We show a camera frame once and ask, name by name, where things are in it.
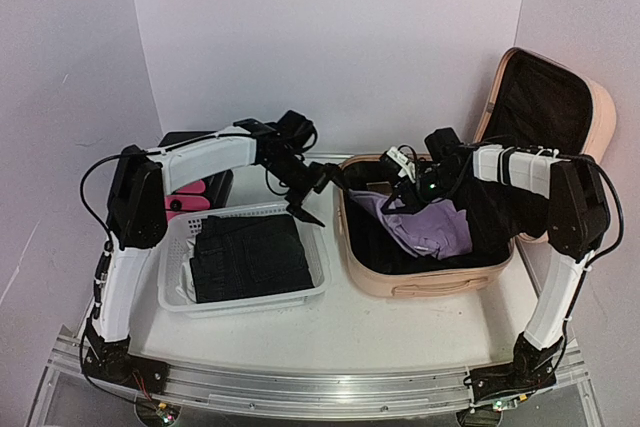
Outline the purple garment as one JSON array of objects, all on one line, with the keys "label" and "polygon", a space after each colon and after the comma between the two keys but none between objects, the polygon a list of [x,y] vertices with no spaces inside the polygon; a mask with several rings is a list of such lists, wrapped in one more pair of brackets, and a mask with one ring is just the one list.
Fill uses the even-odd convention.
[{"label": "purple garment", "polygon": [[470,254],[473,250],[467,211],[457,210],[451,200],[429,204],[415,214],[384,214],[382,207],[388,196],[351,190],[349,198],[375,218],[413,257],[431,256],[444,260]]}]

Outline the pink hard-shell suitcase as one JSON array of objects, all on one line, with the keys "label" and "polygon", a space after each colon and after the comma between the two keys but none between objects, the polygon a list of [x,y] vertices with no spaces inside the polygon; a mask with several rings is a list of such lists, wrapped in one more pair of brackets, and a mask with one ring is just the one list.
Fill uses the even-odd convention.
[{"label": "pink hard-shell suitcase", "polygon": [[[461,142],[544,147],[562,154],[586,154],[598,164],[615,125],[615,105],[604,87],[554,61],[513,48],[499,64],[474,139]],[[548,242],[544,198],[472,179],[445,199],[457,210],[467,211],[472,252],[444,260],[409,255],[349,198],[351,190],[368,191],[368,182],[392,185],[396,177],[379,161],[382,154],[355,156],[342,165],[342,256],[353,283],[366,294],[398,299],[477,290],[500,275],[513,255],[516,238]],[[382,212],[400,214],[388,197]]]}]

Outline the black garment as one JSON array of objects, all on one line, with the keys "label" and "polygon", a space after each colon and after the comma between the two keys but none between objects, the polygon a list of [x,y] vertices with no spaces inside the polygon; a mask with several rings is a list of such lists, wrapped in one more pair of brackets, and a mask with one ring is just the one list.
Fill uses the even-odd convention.
[{"label": "black garment", "polygon": [[190,261],[198,303],[264,297],[314,286],[294,219],[209,216]]}]

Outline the black pink drawer organizer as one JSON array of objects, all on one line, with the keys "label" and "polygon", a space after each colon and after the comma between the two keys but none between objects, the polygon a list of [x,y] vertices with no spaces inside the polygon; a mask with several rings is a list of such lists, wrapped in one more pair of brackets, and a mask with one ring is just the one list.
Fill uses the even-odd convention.
[{"label": "black pink drawer organizer", "polygon": [[165,197],[167,221],[188,213],[225,208],[233,186],[231,170],[201,178]]}]

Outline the white perforated plastic basket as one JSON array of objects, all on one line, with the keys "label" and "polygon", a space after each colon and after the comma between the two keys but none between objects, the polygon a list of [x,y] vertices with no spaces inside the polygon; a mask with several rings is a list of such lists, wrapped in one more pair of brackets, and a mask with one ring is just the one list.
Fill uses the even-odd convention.
[{"label": "white perforated plastic basket", "polygon": [[158,302],[192,318],[302,305],[330,282],[320,228],[284,202],[183,214],[160,245]]}]

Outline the white t-shirt blue print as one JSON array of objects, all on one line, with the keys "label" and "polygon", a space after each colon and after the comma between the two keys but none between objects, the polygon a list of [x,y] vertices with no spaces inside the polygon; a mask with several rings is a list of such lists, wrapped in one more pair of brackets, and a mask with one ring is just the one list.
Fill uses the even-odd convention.
[{"label": "white t-shirt blue print", "polygon": [[188,304],[197,303],[196,289],[190,263],[194,254],[195,243],[194,237],[186,240],[185,250],[180,258],[179,281],[175,287],[176,293]]}]

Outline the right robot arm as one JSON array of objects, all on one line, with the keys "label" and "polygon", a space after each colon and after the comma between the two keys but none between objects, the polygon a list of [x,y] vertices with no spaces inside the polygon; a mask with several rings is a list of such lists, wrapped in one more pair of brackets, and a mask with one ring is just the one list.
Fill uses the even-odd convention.
[{"label": "right robot arm", "polygon": [[547,277],[531,319],[519,334],[508,363],[474,368],[468,375],[476,400],[532,394],[555,384],[555,372],[568,345],[568,324],[592,265],[621,242],[603,248],[612,211],[622,210],[606,172],[586,155],[544,147],[462,143],[451,128],[426,140],[433,162],[401,147],[381,157],[395,174],[393,200],[398,213],[451,197],[472,179],[519,189],[547,202],[546,232],[551,247]]}]

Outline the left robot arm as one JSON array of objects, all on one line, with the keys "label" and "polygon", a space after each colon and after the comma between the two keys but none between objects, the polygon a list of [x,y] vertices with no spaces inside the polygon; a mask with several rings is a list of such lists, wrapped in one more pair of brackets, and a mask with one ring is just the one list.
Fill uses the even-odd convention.
[{"label": "left robot arm", "polygon": [[111,156],[116,169],[107,197],[107,215],[98,221],[106,234],[94,277],[88,337],[99,349],[94,364],[114,384],[134,375],[134,362],[118,347],[129,341],[130,316],[139,276],[168,230],[166,198],[181,188],[224,171],[260,166],[285,187],[287,211],[302,222],[320,221],[304,210],[310,193],[343,184],[340,168],[306,163],[303,155],[317,139],[313,122],[287,111],[275,122],[253,118],[213,133],[143,149],[125,147]]}]

